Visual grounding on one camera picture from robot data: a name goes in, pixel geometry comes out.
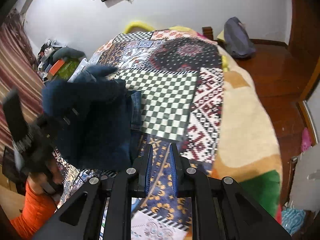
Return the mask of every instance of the backpack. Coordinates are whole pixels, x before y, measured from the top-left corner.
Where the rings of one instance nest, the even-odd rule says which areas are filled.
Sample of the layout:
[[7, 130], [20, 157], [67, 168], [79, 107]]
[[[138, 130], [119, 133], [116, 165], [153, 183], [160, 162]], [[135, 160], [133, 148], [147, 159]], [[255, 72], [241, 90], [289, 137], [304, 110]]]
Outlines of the backpack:
[[225, 23], [224, 39], [226, 51], [233, 58], [250, 57], [256, 51], [243, 24], [237, 17], [232, 17]]

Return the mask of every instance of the person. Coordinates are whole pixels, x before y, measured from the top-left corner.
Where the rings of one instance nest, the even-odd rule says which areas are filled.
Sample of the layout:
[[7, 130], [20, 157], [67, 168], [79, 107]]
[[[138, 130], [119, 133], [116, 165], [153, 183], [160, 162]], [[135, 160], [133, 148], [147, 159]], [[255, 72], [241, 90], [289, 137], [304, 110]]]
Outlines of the person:
[[[62, 175], [57, 163], [52, 159], [48, 168], [52, 172], [52, 180], [62, 184]], [[30, 173], [26, 182], [26, 197], [22, 214], [10, 220], [14, 229], [23, 240], [30, 240], [36, 231], [54, 214], [57, 203], [46, 195], [41, 184], [47, 180], [44, 173]]]

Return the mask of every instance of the orange shirt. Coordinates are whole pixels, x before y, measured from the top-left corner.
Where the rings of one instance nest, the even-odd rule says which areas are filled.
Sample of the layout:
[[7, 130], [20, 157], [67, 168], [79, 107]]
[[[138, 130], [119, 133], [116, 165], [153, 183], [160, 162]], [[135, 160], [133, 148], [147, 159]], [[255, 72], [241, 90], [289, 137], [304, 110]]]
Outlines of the orange shirt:
[[26, 198], [22, 214], [10, 220], [23, 240], [30, 240], [34, 233], [54, 214], [56, 206], [46, 194], [36, 195], [26, 183]]

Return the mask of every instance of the bed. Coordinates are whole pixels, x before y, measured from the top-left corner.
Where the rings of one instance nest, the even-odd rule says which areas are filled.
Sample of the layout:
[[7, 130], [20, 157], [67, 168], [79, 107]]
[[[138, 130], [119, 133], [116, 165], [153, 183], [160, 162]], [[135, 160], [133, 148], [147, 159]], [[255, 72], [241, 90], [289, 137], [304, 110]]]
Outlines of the bed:
[[[190, 199], [174, 198], [172, 190], [172, 142], [192, 167], [218, 179], [233, 177], [275, 216], [282, 164], [273, 126], [250, 75], [216, 42], [191, 29], [119, 34], [94, 53], [92, 64], [118, 67], [107, 78], [142, 91], [140, 154], [150, 143], [153, 165], [148, 197], [132, 200], [132, 239], [183, 239], [191, 226]], [[116, 176], [77, 170], [57, 150], [54, 155], [64, 175], [59, 206], [88, 178]]]

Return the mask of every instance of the blue gripper pad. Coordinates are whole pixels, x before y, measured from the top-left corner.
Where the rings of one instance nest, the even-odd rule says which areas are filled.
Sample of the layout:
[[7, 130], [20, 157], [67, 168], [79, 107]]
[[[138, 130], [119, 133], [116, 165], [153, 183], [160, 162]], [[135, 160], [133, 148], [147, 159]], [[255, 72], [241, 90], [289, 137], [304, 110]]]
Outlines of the blue gripper pad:
[[174, 192], [175, 196], [177, 196], [177, 193], [178, 193], [178, 175], [177, 175], [176, 164], [175, 164], [174, 156], [173, 156], [172, 144], [170, 145], [169, 159], [170, 159], [172, 189], [173, 189], [173, 192]]
[[152, 150], [152, 146], [150, 146], [150, 151], [149, 151], [149, 155], [148, 155], [148, 164], [147, 164], [147, 170], [146, 170], [146, 182], [145, 182], [145, 187], [144, 187], [144, 191], [146, 193], [146, 196], [148, 195], [149, 190], [150, 190], [152, 157], [153, 157], [153, 150]]

